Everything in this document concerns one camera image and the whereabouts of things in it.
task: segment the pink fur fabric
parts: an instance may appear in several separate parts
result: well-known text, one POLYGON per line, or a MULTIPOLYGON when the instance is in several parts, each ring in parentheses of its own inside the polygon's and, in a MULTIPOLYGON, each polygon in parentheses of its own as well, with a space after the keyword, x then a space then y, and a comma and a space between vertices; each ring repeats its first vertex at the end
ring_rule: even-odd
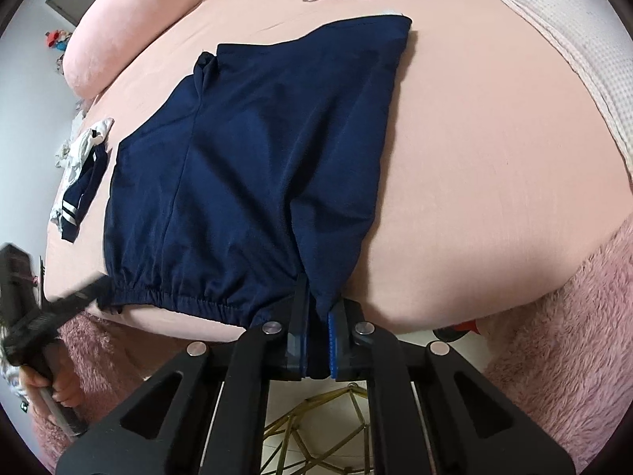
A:
MULTIPOLYGON (((188 341, 140 331, 119 323, 80 314, 60 331, 85 392, 78 412, 89 423, 101 420, 157 368, 182 351, 188 341)), ((68 438, 35 412, 34 430, 46 467, 54 473, 68 438)))
POLYGON ((633 216, 561 289, 477 320, 486 376, 580 473, 633 400, 633 216))

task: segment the metal bolt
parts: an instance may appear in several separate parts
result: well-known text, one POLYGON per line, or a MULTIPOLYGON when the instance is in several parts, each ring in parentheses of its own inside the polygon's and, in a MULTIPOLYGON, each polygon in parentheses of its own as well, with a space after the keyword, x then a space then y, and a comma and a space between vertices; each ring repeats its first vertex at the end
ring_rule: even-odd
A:
POLYGON ((370 334, 373 334, 374 330, 376 330, 376 327, 373 326, 373 323, 359 322, 354 327, 354 330, 361 336, 368 336, 370 334))
POLYGON ((281 332, 282 326, 279 322, 266 322, 262 325, 262 330, 264 334, 269 334, 272 336, 273 334, 278 334, 281 332))
POLYGON ((191 357, 198 357, 207 352, 207 346, 202 341, 190 342, 187 347, 187 353, 191 357))
POLYGON ((431 343, 431 352, 435 355, 446 355, 451 351, 451 347, 444 341, 433 341, 431 343))

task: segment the gold wire frame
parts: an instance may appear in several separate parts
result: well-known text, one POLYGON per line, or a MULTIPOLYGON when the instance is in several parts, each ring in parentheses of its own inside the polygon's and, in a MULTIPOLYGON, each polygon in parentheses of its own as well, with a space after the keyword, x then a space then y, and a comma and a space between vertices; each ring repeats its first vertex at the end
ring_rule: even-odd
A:
POLYGON ((262 469, 260 471, 261 475, 283 475, 284 471, 290 468, 298 467, 303 464, 300 468, 293 471, 290 475, 303 475, 308 470, 314 468, 315 466, 320 466, 322 468, 328 469, 334 473, 338 473, 341 475, 354 474, 354 473, 363 473, 369 474, 372 473, 371 466, 371 456, 369 451, 369 423, 365 420, 363 413, 360 410, 358 402, 356 401, 356 397, 360 396, 361 398, 367 398, 367 390, 361 388, 358 384, 352 383, 347 385, 345 388, 335 389, 333 391, 328 391, 327 393, 322 393, 321 395, 312 396, 310 398, 306 398, 302 401, 297 407, 292 409, 291 411, 284 414, 282 417, 276 419, 271 424, 269 424, 264 430, 264 440, 283 434, 284 438, 279 443, 279 445, 274 449, 273 453, 268 457, 267 461, 262 465, 262 469), (354 406, 354 410, 356 411, 356 416, 358 417, 359 426, 355 428, 349 435, 347 435, 344 439, 341 439, 337 444, 335 444, 332 448, 329 448, 327 452, 323 454, 318 454, 316 456, 312 455, 306 446, 306 443, 303 441, 301 434, 299 433, 299 426, 301 424, 301 420, 306 414, 317 407, 320 407, 328 402, 336 398, 340 398, 341 396, 349 395, 349 398, 354 406), (358 436, 360 433, 363 433, 363 446, 364 446, 364 466, 359 469, 352 469, 350 467, 339 467, 335 466, 330 462, 327 462, 327 458, 331 455, 335 454, 340 448, 344 445, 347 445, 353 438, 358 436), (295 463, 286 465, 286 454, 288 452, 288 444, 290 443, 290 438, 294 439, 303 455, 304 459, 297 461, 295 463), (277 467, 272 471, 265 471, 268 465, 272 462, 275 455, 279 454, 279 459, 277 460, 277 467))

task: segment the navy garment with white stripes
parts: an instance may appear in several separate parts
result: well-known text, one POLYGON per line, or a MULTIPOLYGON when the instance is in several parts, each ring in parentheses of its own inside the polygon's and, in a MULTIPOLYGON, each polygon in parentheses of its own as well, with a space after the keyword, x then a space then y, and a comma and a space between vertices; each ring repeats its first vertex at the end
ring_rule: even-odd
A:
POLYGON ((249 327, 305 272, 325 319, 374 219, 410 25, 362 17, 202 53, 119 145, 104 229, 113 291, 100 306, 249 327))
POLYGON ((79 225, 88 212, 90 204, 108 167, 108 153, 105 143, 94 146, 81 167, 81 174, 64 193, 61 202, 61 238, 75 242, 79 225))

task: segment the mattress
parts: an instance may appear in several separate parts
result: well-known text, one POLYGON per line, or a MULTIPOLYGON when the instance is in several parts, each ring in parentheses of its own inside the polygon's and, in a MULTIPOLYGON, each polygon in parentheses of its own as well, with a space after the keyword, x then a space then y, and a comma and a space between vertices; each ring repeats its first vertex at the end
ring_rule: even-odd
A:
MULTIPOLYGON (((204 0, 88 113, 86 126, 115 119, 110 163, 77 241, 62 241, 49 226, 48 298, 104 271, 117 146, 202 51, 274 44, 385 11, 413 25, 390 110, 377 217, 345 296, 369 319, 411 331, 489 315, 563 285, 633 210, 629 178, 583 82, 501 0, 204 0)), ((241 331, 146 306, 107 317, 188 339, 225 341, 241 331)))

